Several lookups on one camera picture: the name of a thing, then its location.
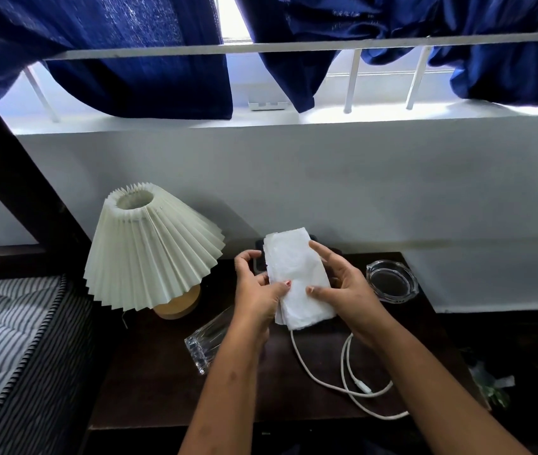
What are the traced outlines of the person's left hand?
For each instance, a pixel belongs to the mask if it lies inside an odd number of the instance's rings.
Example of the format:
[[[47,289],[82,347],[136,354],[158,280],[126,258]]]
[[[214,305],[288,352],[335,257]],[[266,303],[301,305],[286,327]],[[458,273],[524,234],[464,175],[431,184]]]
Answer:
[[[250,262],[260,256],[260,251],[245,250],[234,259],[237,276],[234,321],[263,334],[274,319],[280,300],[268,297],[267,285],[270,282],[267,273],[255,275],[250,270]]]

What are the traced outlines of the person's right hand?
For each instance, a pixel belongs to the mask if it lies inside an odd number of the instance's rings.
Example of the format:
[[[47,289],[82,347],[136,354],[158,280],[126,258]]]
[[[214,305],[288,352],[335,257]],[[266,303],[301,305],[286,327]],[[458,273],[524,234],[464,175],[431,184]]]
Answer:
[[[361,271],[343,256],[328,247],[310,240],[310,248],[321,258],[323,264],[335,274],[336,301],[321,301],[334,311],[364,344],[376,351],[386,352],[391,329],[396,326],[394,318],[379,302]]]

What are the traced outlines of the white tissue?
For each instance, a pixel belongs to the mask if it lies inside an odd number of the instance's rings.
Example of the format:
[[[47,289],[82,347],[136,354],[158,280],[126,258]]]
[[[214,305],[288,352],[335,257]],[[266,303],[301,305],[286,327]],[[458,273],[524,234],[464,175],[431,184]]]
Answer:
[[[263,251],[269,282],[290,282],[288,292],[280,298],[275,322],[290,331],[311,327],[333,319],[332,306],[306,293],[308,286],[328,288],[330,282],[323,262],[309,242],[305,228],[276,232],[265,236]]]

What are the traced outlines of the person's right forearm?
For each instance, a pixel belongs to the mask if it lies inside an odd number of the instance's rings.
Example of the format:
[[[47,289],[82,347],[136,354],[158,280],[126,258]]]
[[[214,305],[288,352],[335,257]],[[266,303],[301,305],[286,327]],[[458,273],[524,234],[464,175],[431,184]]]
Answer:
[[[434,455],[532,455],[397,321],[347,324],[381,359]]]

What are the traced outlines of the person's left forearm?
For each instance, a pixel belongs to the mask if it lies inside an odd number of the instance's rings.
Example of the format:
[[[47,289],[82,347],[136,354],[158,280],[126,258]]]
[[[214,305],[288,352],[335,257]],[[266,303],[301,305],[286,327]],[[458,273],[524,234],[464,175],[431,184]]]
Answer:
[[[232,322],[177,455],[251,455],[260,353],[269,328]]]

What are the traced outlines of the clear glass ashtray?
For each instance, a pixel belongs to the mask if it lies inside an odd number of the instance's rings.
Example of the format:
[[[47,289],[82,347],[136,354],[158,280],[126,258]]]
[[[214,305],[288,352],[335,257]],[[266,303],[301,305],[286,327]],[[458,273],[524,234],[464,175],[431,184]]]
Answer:
[[[366,265],[365,274],[367,282],[381,302],[404,304],[420,293],[416,277],[400,262],[389,259],[374,261]]]

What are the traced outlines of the clear glass vase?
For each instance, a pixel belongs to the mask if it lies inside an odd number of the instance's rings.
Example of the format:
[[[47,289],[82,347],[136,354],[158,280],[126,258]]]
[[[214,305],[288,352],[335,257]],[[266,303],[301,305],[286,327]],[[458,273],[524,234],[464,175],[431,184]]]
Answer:
[[[185,338],[184,343],[199,375],[208,373],[227,334],[233,314],[234,306],[232,305]]]

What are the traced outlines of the pleated cream table lamp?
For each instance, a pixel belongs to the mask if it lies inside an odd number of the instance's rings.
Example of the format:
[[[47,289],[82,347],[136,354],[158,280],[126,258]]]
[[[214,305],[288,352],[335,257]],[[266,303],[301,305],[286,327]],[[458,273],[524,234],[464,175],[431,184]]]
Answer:
[[[89,294],[123,312],[176,320],[195,309],[225,247],[220,228],[152,183],[112,191],[84,269]]]

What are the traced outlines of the dark wooden nightstand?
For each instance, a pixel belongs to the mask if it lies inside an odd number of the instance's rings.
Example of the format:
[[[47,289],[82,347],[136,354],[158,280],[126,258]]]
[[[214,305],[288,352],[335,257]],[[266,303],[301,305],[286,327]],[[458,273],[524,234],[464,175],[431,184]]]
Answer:
[[[233,304],[233,261],[224,259],[202,283],[193,312],[176,321],[152,311],[126,315],[128,330],[105,375],[88,424],[84,455],[176,454],[203,388],[184,339]],[[420,290],[411,301],[387,304],[390,314],[416,336],[456,380],[488,408],[460,351]],[[350,329],[339,318],[295,333],[312,374],[341,385],[341,350]],[[388,384],[376,354],[351,342],[351,367],[370,388]],[[287,328],[271,324],[258,372],[254,455],[277,455],[297,442],[322,436],[375,439],[404,454],[428,453],[412,418],[381,421],[365,414],[342,393],[313,382],[295,355]]]

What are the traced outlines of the white window grille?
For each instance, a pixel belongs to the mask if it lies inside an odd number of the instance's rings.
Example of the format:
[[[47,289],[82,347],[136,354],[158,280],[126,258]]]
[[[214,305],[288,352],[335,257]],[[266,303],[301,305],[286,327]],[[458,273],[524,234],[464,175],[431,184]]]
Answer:
[[[43,58],[54,60],[129,59],[168,56],[207,56],[219,54],[322,52],[343,50],[384,50],[395,48],[473,46],[538,42],[537,33],[484,34],[471,36],[405,37],[396,39],[329,40],[315,42],[254,43],[231,42],[220,45],[154,46],[148,48],[112,48],[71,50]]]

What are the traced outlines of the striped mattress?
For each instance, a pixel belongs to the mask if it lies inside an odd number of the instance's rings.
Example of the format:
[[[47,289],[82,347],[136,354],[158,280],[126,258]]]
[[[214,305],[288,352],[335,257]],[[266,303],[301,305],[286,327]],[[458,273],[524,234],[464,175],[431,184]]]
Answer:
[[[0,455],[76,455],[97,353],[93,304],[67,276],[0,280]]]

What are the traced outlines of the dark blue curtain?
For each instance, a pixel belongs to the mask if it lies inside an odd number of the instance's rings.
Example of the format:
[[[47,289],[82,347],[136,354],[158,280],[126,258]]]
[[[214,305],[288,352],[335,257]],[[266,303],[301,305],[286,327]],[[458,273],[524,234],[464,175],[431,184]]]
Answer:
[[[538,0],[235,0],[255,43],[538,33]],[[538,106],[538,42],[434,47],[462,99]]]
[[[220,45],[214,0],[0,0],[0,99],[43,62],[74,98],[120,118],[233,115],[222,54],[50,60],[74,50]]]

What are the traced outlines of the dark wooden bed frame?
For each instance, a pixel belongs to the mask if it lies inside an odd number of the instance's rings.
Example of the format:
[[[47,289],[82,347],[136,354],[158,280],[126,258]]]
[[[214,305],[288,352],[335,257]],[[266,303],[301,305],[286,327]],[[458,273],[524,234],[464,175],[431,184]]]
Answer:
[[[0,202],[37,242],[0,246],[0,279],[62,273],[83,278],[90,238],[2,117]]]

